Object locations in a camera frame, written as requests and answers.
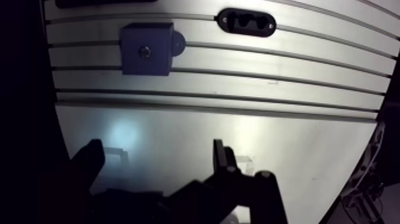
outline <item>bolt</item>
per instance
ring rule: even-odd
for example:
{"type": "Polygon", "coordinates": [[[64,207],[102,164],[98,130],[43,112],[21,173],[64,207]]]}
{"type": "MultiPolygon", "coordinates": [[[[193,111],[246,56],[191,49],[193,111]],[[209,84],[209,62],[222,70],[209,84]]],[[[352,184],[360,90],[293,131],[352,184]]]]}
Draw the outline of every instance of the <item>bolt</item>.
{"type": "Polygon", "coordinates": [[[229,172],[233,173],[236,168],[234,168],[233,166],[229,166],[228,168],[226,168],[229,172]]]}
{"type": "Polygon", "coordinates": [[[151,55],[151,50],[148,46],[143,46],[139,49],[139,55],[142,58],[149,58],[151,55]]]}

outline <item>cable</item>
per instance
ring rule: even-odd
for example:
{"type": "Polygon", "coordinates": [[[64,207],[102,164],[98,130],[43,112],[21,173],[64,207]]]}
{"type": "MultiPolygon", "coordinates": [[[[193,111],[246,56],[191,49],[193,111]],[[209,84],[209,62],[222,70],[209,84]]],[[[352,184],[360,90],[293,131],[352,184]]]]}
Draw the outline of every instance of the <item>cable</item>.
{"type": "Polygon", "coordinates": [[[342,200],[340,201],[340,203],[342,204],[343,210],[345,211],[347,217],[349,217],[350,221],[351,221],[353,224],[358,224],[358,223],[351,217],[351,215],[349,214],[349,212],[348,212],[347,209],[345,208],[345,205],[343,204],[343,201],[342,201],[342,200]]]}

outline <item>screw head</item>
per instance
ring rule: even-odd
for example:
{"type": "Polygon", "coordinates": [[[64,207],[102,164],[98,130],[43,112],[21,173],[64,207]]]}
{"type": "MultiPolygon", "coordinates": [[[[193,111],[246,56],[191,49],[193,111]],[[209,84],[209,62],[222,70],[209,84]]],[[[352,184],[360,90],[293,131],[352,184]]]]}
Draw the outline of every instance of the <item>screw head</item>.
{"type": "Polygon", "coordinates": [[[142,58],[149,58],[151,55],[151,50],[148,46],[142,46],[141,48],[139,48],[139,55],[142,58]]]}

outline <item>horizontal groove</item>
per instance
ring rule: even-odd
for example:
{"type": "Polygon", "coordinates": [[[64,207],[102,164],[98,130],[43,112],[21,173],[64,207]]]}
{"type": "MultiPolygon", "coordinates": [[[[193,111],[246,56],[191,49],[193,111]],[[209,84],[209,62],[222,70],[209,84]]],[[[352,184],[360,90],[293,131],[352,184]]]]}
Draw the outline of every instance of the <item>horizontal groove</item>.
{"type": "Polygon", "coordinates": [[[276,27],[279,30],[284,30],[284,31],[288,31],[288,32],[292,32],[292,33],[299,33],[302,35],[307,35],[307,36],[313,36],[315,38],[320,38],[320,39],[325,39],[327,41],[333,41],[333,42],[337,42],[337,43],[341,43],[347,46],[352,46],[354,48],[358,48],[358,49],[362,49],[365,51],[369,51],[372,52],[374,54],[378,54],[393,60],[397,60],[396,56],[390,55],[388,53],[355,43],[355,42],[351,42],[351,41],[346,41],[344,39],[341,38],[336,38],[334,36],[330,36],[330,35],[325,35],[323,33],[317,33],[317,32],[313,32],[313,31],[309,31],[309,30],[304,30],[304,29],[299,29],[299,28],[295,28],[295,27],[290,27],[290,26],[284,26],[284,25],[277,25],[276,27]]]}
{"type": "MultiPolygon", "coordinates": [[[[382,30],[378,27],[372,26],[363,21],[356,20],[354,18],[348,17],[346,15],[342,15],[339,13],[335,13],[330,10],[325,10],[323,8],[315,7],[312,5],[308,5],[305,3],[295,2],[291,0],[269,0],[271,2],[281,3],[285,5],[291,5],[298,8],[303,8],[310,11],[315,11],[318,13],[330,15],[332,17],[336,17],[350,23],[355,23],[359,26],[363,26],[365,28],[374,30],[376,32],[382,33],[390,38],[394,38],[399,40],[394,34],[391,34],[385,30],[382,30]]],[[[191,19],[191,20],[214,20],[216,15],[201,15],[201,14],[184,14],[184,13],[131,13],[131,14],[109,14],[109,15],[87,15],[81,17],[73,17],[73,18],[59,18],[54,20],[46,20],[46,24],[58,24],[58,23],[72,23],[77,21],[87,21],[87,20],[103,20],[103,19],[114,19],[114,18],[183,18],[183,19],[191,19]]]]}
{"type": "Polygon", "coordinates": [[[355,91],[355,92],[363,92],[366,94],[374,94],[374,95],[385,95],[383,92],[376,92],[376,91],[371,91],[368,89],[361,89],[361,88],[355,88],[351,86],[345,86],[345,85],[338,85],[338,84],[332,84],[332,83],[327,83],[327,82],[318,82],[318,81],[312,81],[312,80],[306,80],[306,79],[297,79],[297,78],[292,78],[292,77],[281,77],[281,76],[275,76],[275,75],[269,75],[269,74],[257,74],[257,73],[245,73],[245,72],[237,72],[237,71],[223,71],[223,70],[211,70],[211,69],[192,69],[192,68],[172,68],[171,71],[173,72],[179,72],[179,73],[200,73],[200,74],[215,74],[215,75],[223,75],[223,76],[236,76],[236,77],[249,77],[249,78],[256,78],[256,79],[272,79],[272,80],[278,80],[278,81],[285,81],[285,82],[293,82],[293,83],[303,83],[303,84],[309,84],[309,85],[315,85],[315,86],[325,86],[325,87],[331,87],[331,88],[336,88],[336,89],[346,89],[350,91],[355,91]]]}
{"type": "MultiPolygon", "coordinates": [[[[97,42],[90,42],[90,45],[88,45],[88,43],[89,42],[57,43],[57,44],[50,45],[50,47],[118,45],[118,41],[97,41],[97,42]]],[[[383,76],[383,77],[388,77],[388,78],[390,77],[389,74],[385,74],[385,73],[370,70],[370,69],[365,69],[365,68],[358,67],[358,66],[353,66],[350,64],[345,64],[345,63],[332,61],[332,60],[328,60],[328,59],[323,59],[323,58],[317,58],[317,57],[313,57],[313,56],[307,56],[307,55],[289,53],[289,52],[282,52],[282,51],[276,51],[276,50],[270,50],[270,49],[253,48],[250,46],[226,45],[226,44],[220,44],[220,43],[203,43],[203,42],[187,42],[186,46],[197,47],[197,48],[227,49],[227,50],[234,50],[234,51],[254,52],[254,53],[260,53],[260,54],[271,54],[271,55],[288,57],[288,58],[296,58],[296,59],[300,59],[300,60],[314,61],[314,62],[323,63],[323,64],[330,64],[332,66],[338,66],[338,67],[344,67],[347,69],[363,71],[363,72],[375,74],[378,76],[383,76]]]]}
{"type": "Polygon", "coordinates": [[[341,63],[341,62],[332,61],[332,60],[323,59],[323,58],[317,58],[317,57],[308,56],[308,55],[282,52],[282,51],[276,51],[276,50],[270,50],[270,49],[253,48],[253,47],[249,47],[249,46],[226,45],[226,44],[219,44],[219,43],[200,43],[200,42],[187,42],[186,46],[199,47],[199,48],[228,49],[228,50],[234,50],[234,51],[254,52],[254,53],[260,53],[260,54],[271,54],[271,55],[288,57],[288,58],[296,58],[296,59],[301,59],[301,60],[314,61],[314,62],[323,63],[323,64],[330,64],[332,66],[338,66],[338,67],[343,67],[343,68],[347,68],[347,69],[363,71],[363,72],[375,74],[378,76],[390,77],[389,74],[385,74],[385,73],[370,70],[370,69],[365,69],[365,68],[358,67],[358,66],[353,66],[351,64],[341,63]]]}
{"type": "MultiPolygon", "coordinates": [[[[88,16],[87,17],[78,17],[78,18],[67,18],[67,19],[61,19],[61,20],[74,20],[74,21],[85,21],[85,20],[93,20],[93,17],[95,17],[94,19],[98,19],[98,20],[102,20],[102,19],[107,19],[107,18],[140,18],[140,17],[132,17],[132,15],[137,15],[137,14],[119,14],[119,15],[95,15],[95,16],[88,16]]],[[[184,19],[191,19],[191,20],[206,20],[206,21],[211,21],[211,20],[215,20],[215,18],[211,17],[211,16],[207,16],[207,15],[197,15],[194,17],[190,17],[190,14],[180,14],[180,17],[174,17],[176,14],[157,14],[158,17],[156,17],[156,14],[144,14],[146,15],[146,17],[141,17],[141,18],[184,18],[184,19]]],[[[378,54],[384,57],[388,57],[394,60],[397,60],[397,57],[394,55],[390,55],[388,53],[355,43],[355,42],[351,42],[351,41],[346,41],[344,39],[341,38],[336,38],[334,36],[330,36],[330,35],[325,35],[322,33],[318,33],[318,32],[313,32],[313,31],[309,31],[309,30],[304,30],[304,29],[299,29],[299,28],[295,28],[295,27],[290,27],[290,26],[285,26],[285,25],[277,25],[277,29],[279,30],[283,30],[283,31],[287,31],[287,32],[292,32],[292,33],[299,33],[302,35],[307,35],[307,36],[313,36],[315,38],[321,38],[321,39],[325,39],[328,41],[333,41],[333,42],[337,42],[337,43],[342,43],[348,46],[352,46],[355,48],[359,48],[365,51],[369,51],[372,52],[374,54],[378,54]]],[[[114,45],[114,44],[118,44],[118,41],[95,41],[95,42],[75,42],[75,43],[55,43],[53,45],[51,45],[50,47],[64,47],[64,46],[94,46],[94,45],[114,45]]]]}
{"type": "Polygon", "coordinates": [[[369,6],[373,7],[373,8],[375,8],[375,9],[377,9],[377,10],[383,12],[383,13],[386,13],[386,14],[388,14],[388,15],[391,15],[392,17],[395,17],[395,18],[397,18],[398,20],[400,20],[400,15],[397,15],[396,13],[392,12],[391,10],[388,10],[388,9],[386,9],[386,8],[383,8],[383,7],[380,6],[380,5],[377,5],[377,4],[375,4],[374,2],[370,2],[370,1],[368,1],[368,0],[358,0],[358,1],[359,1],[359,2],[362,2],[362,3],[366,4],[366,5],[369,5],[369,6]]]}
{"type": "Polygon", "coordinates": [[[183,110],[195,111],[206,113],[218,114],[237,114],[248,116],[263,116],[263,117],[283,117],[293,119],[313,119],[313,120],[337,120],[345,122],[360,122],[360,123],[375,123],[374,119],[367,119],[362,117],[346,117],[334,115],[321,115],[309,113],[294,113],[283,111],[269,111],[269,110],[252,110],[252,109],[238,109],[238,108],[221,108],[221,107],[208,107],[208,106],[195,106],[195,105],[178,105],[169,103],[145,103],[137,102],[134,100],[110,100],[110,99],[59,99],[56,105],[60,106],[75,106],[75,107],[112,107],[112,108],[131,108],[131,109],[150,109],[150,110],[183,110]]]}
{"type": "Polygon", "coordinates": [[[278,104],[304,105],[304,106],[312,106],[312,107],[336,108],[336,109],[343,109],[343,110],[354,110],[354,111],[378,113],[378,110],[359,108],[359,107],[348,107],[348,106],[332,105],[332,104],[320,104],[320,103],[314,103],[314,102],[301,102],[301,101],[293,101],[293,100],[285,100],[285,99],[240,97],[240,96],[234,96],[234,95],[197,94],[197,93],[182,93],[182,92],[167,92],[167,91],[136,91],[136,90],[121,90],[121,89],[56,89],[56,91],[57,92],[67,92],[67,93],[158,95],[158,96],[166,96],[166,97],[232,99],[232,100],[239,100],[239,101],[273,102],[273,103],[278,103],[278,104]]]}
{"type": "Polygon", "coordinates": [[[184,13],[129,13],[129,14],[109,14],[109,15],[87,15],[73,18],[59,18],[47,20],[48,24],[73,23],[88,20],[105,20],[115,18],[182,18],[188,20],[208,20],[213,21],[213,15],[184,14],[184,13]]]}
{"type": "MultiPolygon", "coordinates": [[[[122,70],[120,66],[81,66],[81,67],[53,67],[53,71],[66,71],[66,70],[122,70]]],[[[296,79],[291,77],[281,77],[269,74],[257,74],[257,73],[245,73],[238,71],[224,71],[224,70],[213,70],[213,69],[192,69],[192,68],[172,68],[171,72],[176,73],[199,73],[199,74],[214,74],[220,76],[235,76],[235,77],[249,77],[255,79],[272,79],[278,81],[285,82],[293,82],[293,83],[303,83],[315,86],[326,86],[330,88],[336,89],[346,89],[355,92],[363,92],[366,94],[380,95],[385,96],[384,92],[376,92],[368,89],[361,89],[351,86],[332,84],[327,82],[318,82],[306,79],[296,79]]]]}
{"type": "Polygon", "coordinates": [[[333,11],[330,11],[330,10],[325,10],[323,8],[316,7],[316,6],[313,6],[313,5],[309,5],[309,4],[305,4],[305,3],[301,3],[301,2],[295,2],[293,0],[268,0],[268,1],[281,3],[281,4],[286,4],[286,5],[291,5],[291,6],[294,6],[294,7],[303,8],[303,9],[310,10],[310,11],[315,11],[317,13],[330,15],[332,17],[336,17],[336,18],[339,18],[341,20],[345,20],[345,21],[348,21],[350,23],[354,23],[354,24],[357,24],[359,26],[363,26],[365,28],[368,28],[368,29],[374,30],[376,32],[379,32],[379,33],[381,33],[383,35],[386,35],[386,36],[388,36],[390,38],[394,38],[396,40],[399,40],[399,37],[397,37],[396,35],[394,35],[394,34],[392,34],[390,32],[387,32],[387,31],[385,31],[385,30],[383,30],[381,28],[378,28],[376,26],[372,26],[372,25],[370,25],[368,23],[365,23],[363,21],[356,20],[355,18],[348,17],[347,15],[342,15],[342,14],[339,14],[339,13],[336,13],[336,12],[333,12],[333,11]]]}

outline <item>dark gray bracket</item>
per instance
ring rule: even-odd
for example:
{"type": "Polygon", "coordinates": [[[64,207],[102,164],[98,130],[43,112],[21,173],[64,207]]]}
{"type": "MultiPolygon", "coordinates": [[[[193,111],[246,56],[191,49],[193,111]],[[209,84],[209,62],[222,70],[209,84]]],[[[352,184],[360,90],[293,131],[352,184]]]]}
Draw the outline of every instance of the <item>dark gray bracket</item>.
{"type": "Polygon", "coordinates": [[[172,57],[186,46],[173,23],[132,23],[121,29],[123,74],[168,76],[172,57]]]}

